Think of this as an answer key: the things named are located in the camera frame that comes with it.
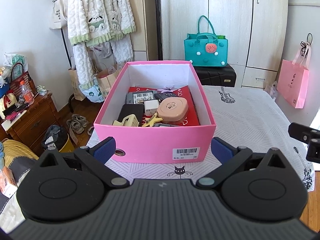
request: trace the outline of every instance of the blue gripper pad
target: blue gripper pad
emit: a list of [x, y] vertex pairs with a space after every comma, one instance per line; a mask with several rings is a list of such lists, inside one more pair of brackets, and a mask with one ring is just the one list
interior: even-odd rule
[[113, 137], [108, 137], [90, 148], [89, 153], [99, 162], [105, 164], [116, 151], [116, 140]]
[[236, 155], [237, 149], [219, 137], [213, 137], [211, 140], [211, 152], [223, 164]]

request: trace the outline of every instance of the pink paper bag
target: pink paper bag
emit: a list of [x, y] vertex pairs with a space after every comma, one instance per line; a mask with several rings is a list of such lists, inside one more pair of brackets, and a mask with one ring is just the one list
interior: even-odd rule
[[[294, 108], [303, 108], [307, 95], [309, 80], [308, 66], [311, 57], [311, 47], [307, 42], [306, 44], [307, 48], [305, 56], [302, 57], [300, 55], [300, 50], [298, 50], [293, 61], [283, 60], [279, 75], [277, 90]], [[307, 61], [305, 66], [303, 66], [302, 63], [306, 55]], [[297, 63], [298, 58], [302, 58], [300, 64]]]

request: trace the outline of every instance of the orange bottle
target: orange bottle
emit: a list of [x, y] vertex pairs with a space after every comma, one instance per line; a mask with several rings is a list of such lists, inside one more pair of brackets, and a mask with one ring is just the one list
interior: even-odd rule
[[21, 91], [22, 91], [22, 95], [26, 101], [26, 103], [28, 103], [29, 105], [31, 105], [35, 100], [33, 99], [33, 95], [29, 89], [29, 87], [26, 85], [26, 83], [24, 82], [24, 80], [22, 80], [20, 82], [20, 86], [21, 86]]

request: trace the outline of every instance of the drawer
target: drawer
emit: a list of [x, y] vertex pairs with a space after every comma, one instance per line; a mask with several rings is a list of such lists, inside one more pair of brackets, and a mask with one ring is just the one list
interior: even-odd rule
[[47, 102], [38, 106], [14, 127], [20, 140], [30, 147], [56, 121]]
[[41, 146], [41, 142], [44, 138], [46, 131], [44, 131], [38, 139], [36, 139], [36, 141], [30, 146], [30, 150], [33, 151], [33, 153], [35, 155], [37, 155], [38, 157], [40, 157], [40, 155], [44, 152], [42, 146]]
[[246, 67], [242, 85], [246, 87], [265, 88], [276, 79], [277, 72], [259, 68]]

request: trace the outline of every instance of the cat print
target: cat print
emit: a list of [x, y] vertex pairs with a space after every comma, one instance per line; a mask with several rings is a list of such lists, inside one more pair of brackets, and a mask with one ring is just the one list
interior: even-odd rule
[[176, 166], [174, 167], [174, 171], [173, 172], [169, 172], [167, 174], [167, 176], [172, 176], [172, 175], [179, 175], [180, 179], [181, 179], [181, 175], [183, 174], [188, 174], [188, 175], [193, 175], [193, 173], [191, 171], [186, 171], [184, 169], [184, 166], [182, 168], [177, 168]]

